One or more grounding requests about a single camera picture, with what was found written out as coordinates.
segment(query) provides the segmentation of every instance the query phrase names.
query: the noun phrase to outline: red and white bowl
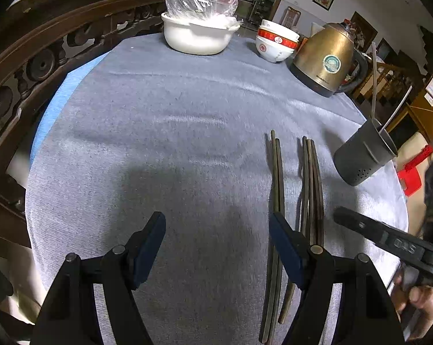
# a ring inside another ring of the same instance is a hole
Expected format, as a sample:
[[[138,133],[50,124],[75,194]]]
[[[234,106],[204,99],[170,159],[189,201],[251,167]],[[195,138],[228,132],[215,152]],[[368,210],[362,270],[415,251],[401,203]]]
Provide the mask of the red and white bowl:
[[[288,48],[282,44],[276,43],[275,41],[257,36],[256,49],[258,50],[261,57],[269,62],[281,62],[284,61],[288,56],[292,55],[295,51],[292,48]]]
[[[298,49],[299,47],[298,41],[300,35],[270,20],[262,20],[261,26],[258,28],[258,36],[284,45],[290,49]]]

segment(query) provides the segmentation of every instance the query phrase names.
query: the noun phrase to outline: chopsticks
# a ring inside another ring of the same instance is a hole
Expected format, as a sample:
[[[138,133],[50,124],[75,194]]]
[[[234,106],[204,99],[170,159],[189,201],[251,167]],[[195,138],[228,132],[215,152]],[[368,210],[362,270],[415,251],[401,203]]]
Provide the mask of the chopsticks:
[[[301,202],[301,233],[309,239],[311,245],[324,245],[324,199],[322,192],[321,172],[314,141],[306,136],[302,138],[303,146],[303,191]],[[287,282],[284,301],[280,309],[279,323],[284,324],[287,318],[295,284]]]
[[[275,131],[271,130],[271,146],[273,151],[273,210],[285,216],[284,173],[280,140],[275,138]],[[268,269],[266,275],[266,292],[264,296],[263,316],[259,340],[263,344],[271,344],[274,338],[277,311],[280,301],[280,287],[282,284],[282,262],[279,254],[269,237]]]

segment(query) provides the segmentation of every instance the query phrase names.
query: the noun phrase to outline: gold kettle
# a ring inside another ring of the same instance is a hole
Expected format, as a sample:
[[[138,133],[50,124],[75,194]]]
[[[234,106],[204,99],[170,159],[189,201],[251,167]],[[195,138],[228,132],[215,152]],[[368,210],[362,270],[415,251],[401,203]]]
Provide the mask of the gold kettle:
[[[367,60],[354,48],[354,34],[343,23],[328,23],[298,51],[290,71],[303,84],[322,96],[347,92],[357,87],[368,71]],[[354,80],[343,84],[352,62],[360,69]]]

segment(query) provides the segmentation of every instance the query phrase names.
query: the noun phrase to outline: black cup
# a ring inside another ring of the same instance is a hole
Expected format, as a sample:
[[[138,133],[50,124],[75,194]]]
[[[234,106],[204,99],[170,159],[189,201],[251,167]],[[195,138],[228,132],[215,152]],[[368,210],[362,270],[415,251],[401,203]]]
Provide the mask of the black cup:
[[[355,187],[373,175],[397,154],[397,148],[381,124],[367,120],[333,155],[338,174]]]

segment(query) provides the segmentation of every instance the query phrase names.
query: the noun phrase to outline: white pot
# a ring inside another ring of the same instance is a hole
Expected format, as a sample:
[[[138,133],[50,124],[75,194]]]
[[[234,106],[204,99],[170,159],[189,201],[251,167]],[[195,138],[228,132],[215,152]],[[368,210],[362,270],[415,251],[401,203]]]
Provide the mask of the white pot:
[[[295,51],[294,49],[287,48],[284,45],[277,44],[274,41],[257,36],[256,49],[258,49],[259,54],[266,61],[269,62],[281,62],[284,61],[288,56],[292,55]]]
[[[171,18],[162,13],[164,36],[167,44],[179,52],[197,55],[212,55],[221,52],[229,44],[240,25],[230,28],[214,28]]]

